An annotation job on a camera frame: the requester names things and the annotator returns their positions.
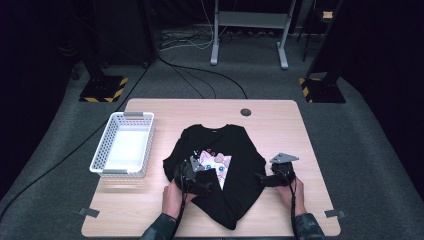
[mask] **person's left hand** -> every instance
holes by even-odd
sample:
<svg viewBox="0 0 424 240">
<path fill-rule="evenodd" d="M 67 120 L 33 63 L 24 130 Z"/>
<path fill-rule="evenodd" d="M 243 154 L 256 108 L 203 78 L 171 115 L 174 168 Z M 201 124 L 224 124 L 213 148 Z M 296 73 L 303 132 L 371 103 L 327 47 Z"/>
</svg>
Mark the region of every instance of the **person's left hand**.
<svg viewBox="0 0 424 240">
<path fill-rule="evenodd" d="M 193 198 L 197 197 L 192 193 L 187 194 L 186 204 L 191 202 Z M 168 186 L 163 189 L 162 195 L 162 213 L 173 217 L 174 219 L 178 218 L 181 208 L 181 198 L 182 192 L 178 188 L 174 180 L 172 180 Z"/>
</svg>

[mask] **person's arm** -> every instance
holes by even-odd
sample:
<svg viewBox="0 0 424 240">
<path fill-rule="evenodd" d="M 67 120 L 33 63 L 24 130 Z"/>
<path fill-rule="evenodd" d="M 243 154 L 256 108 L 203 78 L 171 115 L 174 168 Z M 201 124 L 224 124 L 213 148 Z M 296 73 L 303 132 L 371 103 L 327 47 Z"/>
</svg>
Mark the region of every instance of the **person's arm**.
<svg viewBox="0 0 424 240">
<path fill-rule="evenodd" d="M 196 195 L 187 194 L 186 204 L 191 202 Z M 147 228 L 143 235 L 142 240 L 168 240 L 171 239 L 174 233 L 178 215 L 180 214 L 182 193 L 174 180 L 163 189 L 162 195 L 162 213 L 159 217 Z"/>
<path fill-rule="evenodd" d="M 286 207 L 291 209 L 291 201 L 292 201 L 292 192 L 289 186 L 283 187 L 275 187 L 278 193 L 283 200 L 283 203 Z M 293 231 L 296 231 L 296 235 L 298 239 L 325 239 L 325 235 L 322 232 L 321 227 L 319 226 L 317 220 L 314 215 L 308 213 L 305 208 L 305 197 L 303 193 L 303 182 L 296 178 L 295 181 L 292 182 L 292 189 L 295 189 L 295 228 Z"/>
</svg>

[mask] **shirt sleeve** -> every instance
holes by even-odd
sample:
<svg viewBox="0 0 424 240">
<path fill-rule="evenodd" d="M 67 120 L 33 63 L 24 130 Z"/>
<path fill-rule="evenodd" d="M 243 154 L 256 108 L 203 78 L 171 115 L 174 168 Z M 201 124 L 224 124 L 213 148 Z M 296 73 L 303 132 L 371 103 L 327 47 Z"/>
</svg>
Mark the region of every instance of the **shirt sleeve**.
<svg viewBox="0 0 424 240">
<path fill-rule="evenodd" d="M 326 239 L 314 215 L 305 213 L 295 218 L 296 232 L 299 240 Z"/>
<path fill-rule="evenodd" d="M 158 218 L 144 231 L 141 240 L 169 240 L 175 228 L 174 218 L 161 213 Z"/>
</svg>

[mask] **graphic print on shirt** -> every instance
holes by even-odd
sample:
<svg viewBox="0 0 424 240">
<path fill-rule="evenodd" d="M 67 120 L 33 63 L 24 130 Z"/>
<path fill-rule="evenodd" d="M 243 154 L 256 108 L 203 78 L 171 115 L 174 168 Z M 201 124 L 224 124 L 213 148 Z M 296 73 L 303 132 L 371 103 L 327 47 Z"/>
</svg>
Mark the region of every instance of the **graphic print on shirt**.
<svg viewBox="0 0 424 240">
<path fill-rule="evenodd" d="M 221 189 L 224 188 L 230 162 L 231 156 L 225 156 L 222 153 L 216 154 L 215 152 L 211 152 L 211 149 L 203 150 L 199 157 L 199 163 L 205 167 L 205 170 L 215 168 Z"/>
</svg>

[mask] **wooden tabletop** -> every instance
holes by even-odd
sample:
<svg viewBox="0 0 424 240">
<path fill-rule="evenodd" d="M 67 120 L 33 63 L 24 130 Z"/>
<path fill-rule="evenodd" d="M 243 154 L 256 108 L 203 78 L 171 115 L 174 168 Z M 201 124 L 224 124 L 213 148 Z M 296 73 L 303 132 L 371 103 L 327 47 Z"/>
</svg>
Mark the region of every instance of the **wooden tabletop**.
<svg viewBox="0 0 424 240">
<path fill-rule="evenodd" d="M 243 116 L 249 109 L 250 116 Z M 326 218 L 333 206 L 296 102 L 291 100 L 233 99 L 131 99 L 126 112 L 153 112 L 155 134 L 144 178 L 99 180 L 90 208 L 96 218 L 86 216 L 82 234 L 87 237 L 137 237 L 161 212 L 162 192 L 168 180 L 162 160 L 175 147 L 182 131 L 193 125 L 219 128 L 226 124 L 243 126 L 258 152 L 267 160 L 278 153 L 299 157 L 293 162 L 296 175 L 304 182 L 305 206 L 315 215 L 327 236 L 340 233 L 337 218 Z M 234 231 L 213 221 L 194 204 L 189 204 L 176 237 L 264 237 L 293 236 L 290 212 L 277 192 L 266 188 Z"/>
</svg>

